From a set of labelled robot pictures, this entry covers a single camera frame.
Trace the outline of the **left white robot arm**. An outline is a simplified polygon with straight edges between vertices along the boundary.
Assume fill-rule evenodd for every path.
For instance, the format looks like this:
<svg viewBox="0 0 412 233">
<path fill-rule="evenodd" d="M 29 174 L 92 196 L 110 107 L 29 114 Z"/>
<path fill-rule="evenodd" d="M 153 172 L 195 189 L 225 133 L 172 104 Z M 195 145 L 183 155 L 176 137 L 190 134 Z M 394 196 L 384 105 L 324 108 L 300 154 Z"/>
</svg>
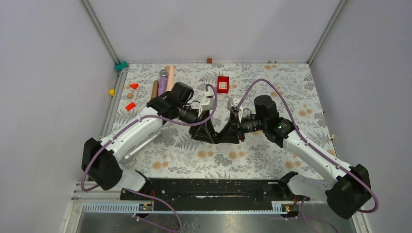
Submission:
<svg viewBox="0 0 412 233">
<path fill-rule="evenodd" d="M 139 172 L 124 168 L 120 161 L 134 145 L 143 142 L 166 122 L 194 127 L 210 120 L 212 113 L 201 120 L 199 114 L 186 105 L 193 93 L 190 86 L 177 82 L 172 90 L 151 99 L 131 122 L 113 134 L 100 140 L 88 139 L 84 144 L 82 158 L 84 174 L 81 190 L 92 190 L 84 185 L 89 176 L 96 183 L 95 188 L 110 190 L 119 187 L 132 190 L 140 200 L 149 197 L 151 187 L 146 183 L 147 179 Z"/>
</svg>

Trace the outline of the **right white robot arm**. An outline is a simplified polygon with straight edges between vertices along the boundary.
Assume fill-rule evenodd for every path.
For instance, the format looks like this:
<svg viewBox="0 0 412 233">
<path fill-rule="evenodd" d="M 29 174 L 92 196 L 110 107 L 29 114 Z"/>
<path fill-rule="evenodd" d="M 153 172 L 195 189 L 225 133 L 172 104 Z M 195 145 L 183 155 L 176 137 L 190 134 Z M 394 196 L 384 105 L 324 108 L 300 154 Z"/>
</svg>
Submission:
<svg viewBox="0 0 412 233">
<path fill-rule="evenodd" d="M 297 155 L 322 176 L 320 181 L 289 172 L 281 178 L 284 183 L 278 188 L 285 200 L 298 195 L 323 201 L 344 219 L 351 218 L 370 200 L 369 172 L 363 165 L 352 166 L 315 145 L 290 120 L 280 117 L 270 96 L 256 97 L 254 106 L 255 114 L 240 118 L 240 109 L 230 105 L 229 121 L 219 133 L 213 134 L 213 142 L 238 144 L 246 133 L 262 131 L 270 142 Z"/>
</svg>

